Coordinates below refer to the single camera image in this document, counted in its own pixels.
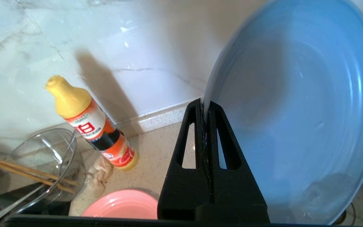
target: countertop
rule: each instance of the countertop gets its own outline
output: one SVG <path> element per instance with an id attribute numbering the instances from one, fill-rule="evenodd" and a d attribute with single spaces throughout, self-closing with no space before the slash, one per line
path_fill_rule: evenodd
<path id="1" fill-rule="evenodd" d="M 127 138 L 139 154 L 137 165 L 130 171 L 113 169 L 98 151 L 86 149 L 83 157 L 88 175 L 81 192 L 72 201 L 69 215 L 79 216 L 99 198 L 122 189 L 139 189 L 158 199 L 180 126 L 181 122 Z M 184 168 L 195 167 L 194 149 L 194 130 L 191 125 L 183 161 Z"/>

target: wooden chopsticks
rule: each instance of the wooden chopsticks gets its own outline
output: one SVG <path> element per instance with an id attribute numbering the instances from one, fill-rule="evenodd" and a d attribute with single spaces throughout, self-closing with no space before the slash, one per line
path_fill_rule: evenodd
<path id="1" fill-rule="evenodd" d="M 25 167 L 25 166 L 22 166 L 22 165 L 18 165 L 18 164 L 15 164 L 15 163 L 12 163 L 12 162 L 8 162 L 8 161 L 2 161 L 0 160 L 0 168 L 1 169 L 4 169 L 6 171 L 10 171 L 10 172 L 13 172 L 13 173 L 16 173 L 16 174 L 19 174 L 19 175 L 22 175 L 24 177 L 27 177 L 27 178 L 30 178 L 32 180 L 35 180 L 35 181 L 38 181 L 38 182 L 42 182 L 43 184 L 47 184 L 47 185 L 52 185 L 53 182 L 52 181 L 49 181 L 47 179 L 44 179 L 44 178 L 41 178 L 41 177 L 38 177 L 38 176 L 35 176 L 33 174 L 38 174 L 38 175 L 41 175 L 43 177 L 48 177 L 48 178 L 51 178 L 53 180 L 57 180 L 58 177 L 53 175 L 53 174 L 49 174 L 49 173 L 46 173 L 46 172 L 42 172 L 42 171 L 38 171 L 38 170 L 35 170 L 35 169 L 32 169 L 32 168 L 29 168 L 29 167 Z M 75 181 L 72 181 L 72 180 L 69 180 L 69 179 L 63 179 L 63 181 L 67 182 L 68 184 L 72 184 L 72 185 L 76 185 L 76 186 L 79 186 L 79 183 L 75 182 Z M 63 187 L 61 184 L 58 184 L 57 187 L 63 191 L 67 191 L 69 193 L 73 193 L 73 194 L 76 194 L 76 191 L 69 188 L 69 187 Z"/>

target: plastic bottle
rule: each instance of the plastic bottle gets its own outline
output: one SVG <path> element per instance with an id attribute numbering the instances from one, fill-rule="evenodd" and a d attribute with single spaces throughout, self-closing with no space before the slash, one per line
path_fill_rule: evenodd
<path id="1" fill-rule="evenodd" d="M 71 86 L 62 76 L 52 76 L 46 89 L 54 96 L 56 112 L 74 127 L 116 168 L 132 169 L 138 154 L 85 89 Z"/>

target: pink plate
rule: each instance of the pink plate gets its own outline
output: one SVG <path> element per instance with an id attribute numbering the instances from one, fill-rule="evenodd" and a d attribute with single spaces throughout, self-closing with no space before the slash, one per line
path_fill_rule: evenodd
<path id="1" fill-rule="evenodd" d="M 137 190 L 115 191 L 100 198 L 81 216 L 107 218 L 157 219 L 158 202 Z"/>

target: white tile wall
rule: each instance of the white tile wall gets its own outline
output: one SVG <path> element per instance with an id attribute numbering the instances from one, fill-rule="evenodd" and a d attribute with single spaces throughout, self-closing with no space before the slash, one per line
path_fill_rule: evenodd
<path id="1" fill-rule="evenodd" d="M 116 122 L 203 96 L 226 41 L 264 2 L 0 0 L 0 145 L 64 122 L 43 88 L 54 74 Z"/>

